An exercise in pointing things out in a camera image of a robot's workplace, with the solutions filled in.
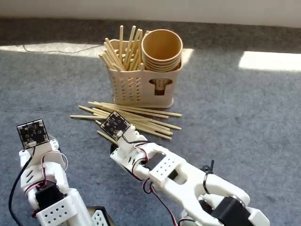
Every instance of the white robotic arm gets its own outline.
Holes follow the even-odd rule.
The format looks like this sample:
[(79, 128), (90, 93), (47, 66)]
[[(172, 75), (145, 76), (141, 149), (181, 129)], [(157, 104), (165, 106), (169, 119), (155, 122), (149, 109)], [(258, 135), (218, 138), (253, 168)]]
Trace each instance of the white robotic arm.
[(49, 140), (42, 120), (17, 126), (24, 150), (19, 152), (21, 189), (41, 226), (113, 226), (103, 207), (87, 208), (74, 188), (69, 188), (67, 158), (57, 140)]
[[(111, 158), (135, 178), (150, 180), (156, 189), (182, 205), (195, 225), (270, 225), (260, 210), (248, 207), (250, 198), (242, 189), (210, 169), (202, 171), (168, 149), (149, 143), (116, 112), (101, 127), (119, 146)], [(150, 167), (155, 158), (159, 160)]]

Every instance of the bamboo chopstick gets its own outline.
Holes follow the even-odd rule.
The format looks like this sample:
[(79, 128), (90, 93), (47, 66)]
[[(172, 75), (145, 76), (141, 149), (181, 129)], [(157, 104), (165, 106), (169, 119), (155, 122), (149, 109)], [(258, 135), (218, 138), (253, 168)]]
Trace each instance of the bamboo chopstick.
[(100, 134), (100, 135), (102, 135), (104, 138), (108, 139), (108, 140), (111, 141), (112, 143), (118, 145), (118, 143), (117, 143), (114, 139), (112, 139), (111, 137), (109, 137), (109, 136), (106, 135), (105, 133), (103, 133), (103, 132), (101, 132), (101, 131), (99, 131), (99, 130), (97, 131), (97, 133)]
[(91, 116), (91, 115), (70, 115), (70, 118), (95, 120), (95, 119), (106, 119), (107, 117), (105, 117), (105, 116)]
[(129, 53), (130, 53), (130, 49), (131, 49), (131, 46), (132, 46), (132, 41), (133, 41), (135, 30), (136, 30), (136, 26), (133, 26), (131, 34), (130, 34), (130, 38), (129, 38), (128, 44), (127, 44), (127, 52), (126, 52), (126, 56), (125, 56), (124, 63), (123, 63), (124, 66), (126, 66), (127, 59), (129, 57)]
[(116, 68), (117, 71), (123, 71), (122, 68), (120, 68), (117, 64), (112, 64), (114, 68)]
[(119, 29), (119, 59), (122, 63), (122, 44), (123, 44), (123, 25), (120, 26)]
[(145, 112), (145, 111), (139, 111), (139, 110), (124, 108), (124, 107), (115, 107), (115, 108), (118, 108), (120, 110), (125, 110), (125, 111), (128, 111), (128, 112), (134, 112), (134, 113), (138, 113), (138, 114), (145, 114), (145, 115), (155, 116), (155, 117), (159, 117), (159, 118), (163, 118), (163, 119), (168, 119), (169, 118), (167, 115), (163, 115), (163, 114), (150, 113), (150, 112)]
[(105, 47), (107, 48), (108, 52), (111, 54), (113, 59), (115, 60), (116, 64), (125, 71), (125, 68), (123, 67), (121, 60), (118, 58), (118, 56), (115, 52), (115, 49), (113, 48), (112, 44), (110, 43), (110, 40), (108, 38), (105, 38), (104, 40), (107, 44), (107, 45), (105, 45)]
[(155, 127), (151, 124), (148, 124), (148, 123), (143, 123), (143, 122), (137, 122), (135, 120), (129, 120), (129, 122), (131, 124), (133, 124), (134, 126), (142, 126), (142, 127), (145, 127), (146, 129), (149, 129), (149, 130), (153, 130), (155, 132), (160, 132), (160, 133), (163, 133), (163, 134), (166, 134), (166, 135), (173, 135), (173, 132), (171, 131), (168, 131), (168, 130), (165, 130), (165, 129), (160, 129), (158, 127)]
[[(102, 114), (97, 114), (97, 113), (93, 113), (94, 116), (103, 116)], [(128, 117), (124, 117), (126, 120), (135, 120), (135, 121), (147, 121), (146, 119), (138, 119), (138, 118), (128, 118)]]
[(139, 70), (140, 70), (140, 71), (144, 71), (144, 64), (143, 64), (143, 63), (140, 63), (140, 65), (139, 65)]
[(163, 134), (160, 134), (160, 133), (151, 131), (151, 130), (146, 129), (146, 128), (141, 127), (141, 126), (136, 126), (136, 129), (137, 129), (137, 130), (141, 130), (141, 131), (146, 132), (146, 133), (150, 133), (150, 134), (156, 135), (156, 136), (158, 136), (158, 137), (163, 137), (163, 138), (166, 138), (166, 139), (169, 139), (169, 140), (172, 139), (172, 138), (169, 137), (169, 136), (166, 136), (166, 135), (163, 135)]
[(110, 103), (105, 103), (105, 102), (101, 102), (101, 104), (111, 105), (111, 106), (114, 106), (114, 107), (128, 108), (128, 109), (133, 109), (133, 110), (138, 110), (138, 111), (144, 111), (144, 112), (152, 112), (152, 113), (165, 114), (165, 115), (170, 115), (170, 116), (175, 116), (175, 117), (181, 117), (182, 116), (182, 114), (179, 114), (179, 113), (158, 111), (158, 110), (146, 109), (146, 108), (141, 108), (141, 107), (130, 107), (130, 106), (124, 106), (124, 105), (110, 104)]
[(103, 60), (104, 64), (105, 64), (108, 68), (113, 69), (112, 65), (111, 65), (110, 62), (104, 57), (103, 54), (100, 54), (100, 55), (98, 55), (98, 56)]
[(141, 116), (141, 115), (137, 115), (137, 114), (134, 114), (134, 113), (130, 113), (130, 112), (126, 112), (126, 111), (123, 111), (123, 110), (120, 110), (118, 108), (114, 108), (114, 107), (109, 107), (108, 105), (105, 106), (105, 105), (101, 105), (99, 102), (96, 102), (94, 101), (94, 104), (106, 111), (110, 111), (110, 112), (113, 112), (113, 111), (116, 111), (118, 113), (122, 113), (124, 115), (130, 115), (130, 116), (133, 116), (133, 117), (138, 117), (138, 118), (144, 118), (144, 119), (147, 119), (147, 121), (150, 121), (150, 122), (153, 122), (155, 124), (158, 124), (159, 127), (163, 128), (163, 129), (168, 129), (168, 128), (173, 128), (173, 129), (182, 129), (181, 127), (178, 127), (178, 126), (174, 126), (174, 125), (171, 125), (171, 124), (168, 124), (168, 123), (165, 123), (165, 122), (161, 122), (161, 121), (158, 121), (158, 120), (154, 120), (154, 119), (150, 119), (150, 118), (146, 118), (144, 116)]
[(129, 68), (129, 64), (130, 64), (130, 59), (132, 57), (132, 54), (134, 53), (134, 49), (136, 47), (136, 45), (138, 44), (138, 38), (140, 37), (140, 33), (142, 32), (141, 29), (138, 29), (137, 32), (136, 32), (136, 35), (135, 35), (135, 39), (134, 39), (134, 43), (130, 49), (130, 53), (129, 53), (129, 56), (128, 58), (126, 59), (126, 65), (124, 66), (125, 69), (128, 69)]

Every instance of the white wall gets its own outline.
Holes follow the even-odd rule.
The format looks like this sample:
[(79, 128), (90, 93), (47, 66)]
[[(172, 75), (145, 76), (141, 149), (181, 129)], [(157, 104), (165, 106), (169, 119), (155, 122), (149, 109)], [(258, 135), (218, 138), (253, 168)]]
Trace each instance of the white wall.
[(301, 27), (301, 0), (0, 0), (0, 16)]

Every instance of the carpet floor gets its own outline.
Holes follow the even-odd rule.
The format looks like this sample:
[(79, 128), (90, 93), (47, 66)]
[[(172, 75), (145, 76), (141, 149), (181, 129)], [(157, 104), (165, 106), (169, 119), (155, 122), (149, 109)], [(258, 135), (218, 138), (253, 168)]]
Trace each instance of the carpet floor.
[[(170, 109), (183, 117), (168, 120), (183, 129), (174, 131), (172, 141), (147, 138), (199, 168), (215, 159), (214, 173), (244, 189), (250, 206), (262, 210), (271, 225), (300, 224), (301, 70), (300, 60), (293, 60), (300, 59), (300, 29), (1, 19), (1, 225), (15, 225), (8, 196), (22, 149), (16, 125), (38, 118), (59, 140), (69, 160), (69, 185), (78, 189), (86, 205), (105, 206), (118, 226), (172, 225), (161, 203), (144, 194), (141, 183), (110, 159), (110, 143), (96, 133), (97, 125), (69, 118), (85, 114), (77, 105), (112, 102), (108, 73), (97, 58), (102, 47), (97, 46), (106, 37), (118, 38), (121, 23), (125, 37), (132, 25), (171, 29), (189, 53)], [(63, 53), (91, 46), (95, 48), (89, 53)], [(63, 51), (49, 52), (58, 48)], [(282, 60), (275, 63), (273, 57)], [(178, 218), (182, 208), (160, 195)], [(38, 225), (19, 186), (13, 209), (25, 226)]]

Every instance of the utensil holder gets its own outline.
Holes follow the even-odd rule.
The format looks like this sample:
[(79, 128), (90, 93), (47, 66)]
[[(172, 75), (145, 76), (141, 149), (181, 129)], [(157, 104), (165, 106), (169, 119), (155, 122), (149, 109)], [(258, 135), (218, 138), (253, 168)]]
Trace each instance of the utensil holder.
[[(110, 41), (114, 49), (119, 49), (119, 40)], [(128, 41), (123, 41), (123, 53)], [(169, 108), (174, 103), (174, 89), (177, 77), (182, 69), (159, 73), (153, 71), (125, 71), (120, 72), (108, 69), (114, 102), (118, 105)], [(163, 91), (157, 92), (152, 81), (168, 79), (169, 82)]]

